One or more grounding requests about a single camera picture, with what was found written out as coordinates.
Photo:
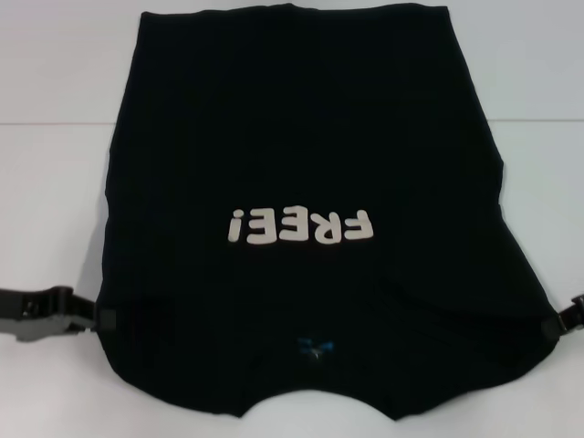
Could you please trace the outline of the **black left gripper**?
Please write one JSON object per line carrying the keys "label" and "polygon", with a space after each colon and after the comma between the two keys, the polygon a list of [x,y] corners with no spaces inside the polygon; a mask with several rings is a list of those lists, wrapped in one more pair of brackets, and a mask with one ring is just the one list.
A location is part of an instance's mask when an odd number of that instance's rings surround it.
{"label": "black left gripper", "polygon": [[1,333],[17,341],[115,328],[114,309],[100,308],[94,301],[73,296],[71,287],[33,292],[1,290]]}

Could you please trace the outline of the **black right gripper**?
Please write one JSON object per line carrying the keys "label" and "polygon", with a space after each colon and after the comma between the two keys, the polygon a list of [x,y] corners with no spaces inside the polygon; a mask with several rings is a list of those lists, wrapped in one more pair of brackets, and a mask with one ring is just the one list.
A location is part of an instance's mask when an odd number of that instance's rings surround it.
{"label": "black right gripper", "polygon": [[558,312],[555,316],[545,320],[542,332],[547,339],[558,340],[576,329],[583,328],[584,319],[584,295],[578,295],[572,299],[572,306]]}

